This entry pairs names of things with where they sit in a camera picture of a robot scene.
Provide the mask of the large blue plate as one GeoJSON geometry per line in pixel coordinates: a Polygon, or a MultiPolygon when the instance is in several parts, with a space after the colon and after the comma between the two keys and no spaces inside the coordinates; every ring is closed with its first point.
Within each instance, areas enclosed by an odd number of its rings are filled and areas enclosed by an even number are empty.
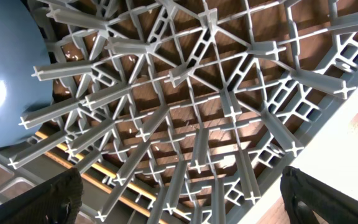
{"type": "Polygon", "coordinates": [[[21,116],[51,104],[53,83],[33,77],[50,57],[36,22],[20,0],[0,0],[0,147],[19,144],[40,127],[21,116]]]}

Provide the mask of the wooden chopstick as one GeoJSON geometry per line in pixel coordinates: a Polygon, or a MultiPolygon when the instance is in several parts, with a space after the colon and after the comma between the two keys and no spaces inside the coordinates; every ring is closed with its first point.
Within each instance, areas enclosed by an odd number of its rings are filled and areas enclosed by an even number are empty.
{"type": "MultiPolygon", "coordinates": [[[[63,167],[65,167],[67,169],[73,168],[73,164],[71,164],[70,162],[64,160],[63,158],[59,157],[58,155],[56,155],[52,152],[46,152],[44,155],[51,158],[52,160],[54,160],[55,162],[59,163],[60,165],[62,165],[63,167]]],[[[112,188],[110,188],[107,185],[103,184],[102,182],[96,180],[94,177],[92,177],[86,173],[82,174],[81,176],[83,179],[90,182],[91,184],[93,184],[97,188],[101,189],[102,191],[104,191],[108,194],[110,194],[112,192],[112,188]]],[[[126,204],[127,206],[131,207],[132,209],[136,210],[137,212],[145,215],[146,217],[150,216],[149,210],[147,210],[144,207],[141,207],[140,205],[136,204],[134,201],[130,200],[129,198],[122,195],[119,197],[119,200],[122,203],[126,204]]]]}
{"type": "MultiPolygon", "coordinates": [[[[35,135],[37,137],[40,137],[41,139],[47,139],[48,138],[48,135],[41,132],[41,131],[37,131],[35,133],[35,135]]],[[[59,148],[60,150],[64,151],[64,152],[67,152],[68,150],[68,147],[66,144],[64,143],[60,143],[60,144],[57,144],[56,145],[57,148],[59,148]]],[[[109,177],[115,177],[116,176],[116,173],[110,169],[108,169],[106,166],[102,165],[100,162],[95,162],[93,165],[92,165],[92,168],[96,169],[97,171],[103,173],[104,175],[107,175],[109,177]]],[[[154,194],[152,194],[151,192],[149,192],[148,190],[145,190],[143,189],[142,187],[140,187],[139,185],[131,182],[128,187],[132,190],[134,190],[135,192],[137,192],[138,194],[144,196],[144,197],[147,197],[149,199],[151,199],[151,201],[155,201],[156,200],[156,196],[154,194]]],[[[180,209],[174,209],[174,212],[187,219],[187,220],[190,220],[190,217],[186,216],[186,213],[180,209]]]]}

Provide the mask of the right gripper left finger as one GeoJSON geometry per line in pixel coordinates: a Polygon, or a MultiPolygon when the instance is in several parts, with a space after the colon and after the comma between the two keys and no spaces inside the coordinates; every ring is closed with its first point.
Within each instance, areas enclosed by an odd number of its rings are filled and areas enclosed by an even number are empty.
{"type": "Polygon", "coordinates": [[[0,224],[74,224],[82,206],[83,182],[68,169],[0,205],[0,224]]]}

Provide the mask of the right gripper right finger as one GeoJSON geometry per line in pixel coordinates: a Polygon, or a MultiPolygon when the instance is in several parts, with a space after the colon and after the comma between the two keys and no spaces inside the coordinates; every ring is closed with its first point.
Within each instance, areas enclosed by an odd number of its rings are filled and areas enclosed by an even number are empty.
{"type": "Polygon", "coordinates": [[[358,201],[326,185],[301,170],[283,169],[280,191],[291,224],[358,223],[358,201]]]}

